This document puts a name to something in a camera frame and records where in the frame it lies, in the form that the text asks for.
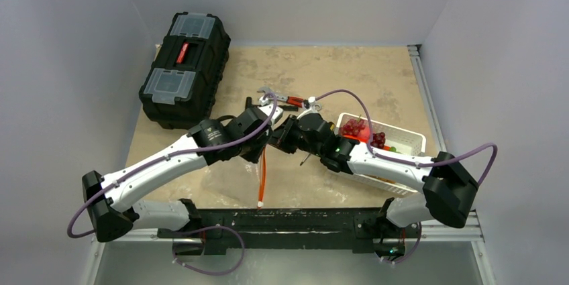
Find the red-handled adjustable wrench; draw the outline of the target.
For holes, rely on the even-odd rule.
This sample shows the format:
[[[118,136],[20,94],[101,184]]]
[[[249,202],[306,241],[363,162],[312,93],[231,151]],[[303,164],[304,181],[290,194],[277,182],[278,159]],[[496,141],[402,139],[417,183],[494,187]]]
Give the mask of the red-handled adjustable wrench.
[[[263,101],[264,101],[264,100],[267,100],[267,98],[265,98],[264,96],[265,96],[266,94],[272,93],[277,101],[280,101],[280,102],[283,102],[283,103],[286,103],[286,104],[288,104],[288,105],[292,105],[292,106],[295,106],[295,107],[298,107],[298,108],[301,108],[301,104],[302,104],[302,102],[303,102],[303,100],[304,100],[304,99],[302,99],[302,98],[300,98],[300,97],[294,97],[294,96],[284,95],[284,94],[278,93],[278,92],[276,92],[276,91],[273,91],[273,90],[272,90],[271,88],[269,88],[269,87],[260,87],[260,88],[258,89],[258,92],[263,94],[263,96],[260,97],[260,101],[261,101],[261,100],[263,100]]]

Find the light red grape bunch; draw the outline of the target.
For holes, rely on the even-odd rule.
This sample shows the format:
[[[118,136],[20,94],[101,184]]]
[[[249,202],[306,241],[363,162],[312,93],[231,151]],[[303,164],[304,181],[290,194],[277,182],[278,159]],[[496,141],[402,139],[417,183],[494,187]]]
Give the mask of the light red grape bunch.
[[[362,118],[349,119],[339,128],[339,134],[342,136],[357,138],[358,132],[365,127],[368,127],[366,120]]]

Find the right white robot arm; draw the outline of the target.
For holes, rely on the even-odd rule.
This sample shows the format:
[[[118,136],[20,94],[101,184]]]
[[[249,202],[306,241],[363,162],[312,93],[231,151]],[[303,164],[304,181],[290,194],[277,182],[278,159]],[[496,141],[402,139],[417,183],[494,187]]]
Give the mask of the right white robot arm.
[[[268,143],[288,154],[300,150],[317,156],[333,172],[386,178],[415,190],[411,196],[384,203],[376,219],[383,235],[428,220],[457,229],[466,225],[479,184],[453,155],[440,152],[430,158],[388,152],[338,135],[332,126],[317,113],[291,115]]]

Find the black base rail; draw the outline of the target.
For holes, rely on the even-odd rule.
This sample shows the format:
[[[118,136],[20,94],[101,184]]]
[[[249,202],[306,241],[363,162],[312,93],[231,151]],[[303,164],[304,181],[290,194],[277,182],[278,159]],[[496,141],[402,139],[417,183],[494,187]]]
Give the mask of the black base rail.
[[[309,209],[197,209],[184,200],[190,221],[157,236],[174,241],[179,255],[223,255],[228,249],[321,249],[399,258],[419,236],[412,223],[397,227],[380,207]]]

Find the clear orange-zip bag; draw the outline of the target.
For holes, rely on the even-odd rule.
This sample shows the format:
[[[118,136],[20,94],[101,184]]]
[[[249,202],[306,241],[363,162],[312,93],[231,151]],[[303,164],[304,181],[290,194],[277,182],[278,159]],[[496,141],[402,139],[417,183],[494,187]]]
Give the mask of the clear orange-zip bag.
[[[262,151],[257,164],[237,157],[208,167],[201,186],[247,208],[262,209],[266,176],[266,156]]]

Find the red pink fruit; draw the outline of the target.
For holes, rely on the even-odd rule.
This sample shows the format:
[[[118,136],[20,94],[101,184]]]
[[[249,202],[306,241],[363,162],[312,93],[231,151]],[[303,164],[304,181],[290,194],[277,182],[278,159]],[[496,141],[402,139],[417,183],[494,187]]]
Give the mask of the red pink fruit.
[[[358,132],[357,138],[362,142],[373,141],[374,133],[369,127],[365,127]]]

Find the black plastic toolbox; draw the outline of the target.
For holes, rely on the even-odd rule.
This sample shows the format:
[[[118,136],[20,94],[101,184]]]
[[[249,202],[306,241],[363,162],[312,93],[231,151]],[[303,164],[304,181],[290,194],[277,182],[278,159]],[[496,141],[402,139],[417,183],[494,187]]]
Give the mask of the black plastic toolbox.
[[[147,118],[163,129],[189,129],[209,118],[230,42],[217,16],[176,13],[139,89]]]

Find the dark red grape bunch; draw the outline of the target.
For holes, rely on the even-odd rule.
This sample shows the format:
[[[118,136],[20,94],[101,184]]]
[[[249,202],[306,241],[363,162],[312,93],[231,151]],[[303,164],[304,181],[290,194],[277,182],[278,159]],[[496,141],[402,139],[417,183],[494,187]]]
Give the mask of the dark red grape bunch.
[[[373,133],[370,145],[374,148],[383,149],[385,147],[386,135],[385,132]]]

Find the black yellow-handled screwdriver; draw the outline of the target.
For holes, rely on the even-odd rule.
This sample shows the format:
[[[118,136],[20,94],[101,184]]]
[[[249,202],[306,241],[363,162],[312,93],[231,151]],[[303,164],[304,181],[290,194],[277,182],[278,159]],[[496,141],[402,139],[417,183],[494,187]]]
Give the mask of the black yellow-handled screwdriver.
[[[299,166],[302,166],[302,165],[307,161],[307,159],[311,157],[311,155],[312,155],[312,154],[308,153],[308,154],[301,160],[301,162],[299,163]]]

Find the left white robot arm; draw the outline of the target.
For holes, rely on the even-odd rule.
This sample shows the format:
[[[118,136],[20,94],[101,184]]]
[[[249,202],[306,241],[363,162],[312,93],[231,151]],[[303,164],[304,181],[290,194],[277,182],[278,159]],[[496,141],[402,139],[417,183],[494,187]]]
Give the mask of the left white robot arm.
[[[190,172],[232,158],[257,163],[282,109],[250,107],[237,117],[204,119],[167,148],[109,174],[90,171],[82,178],[84,205],[100,243],[114,241],[134,229],[166,229],[183,237],[196,235],[200,219],[186,199],[146,201],[152,191]]]

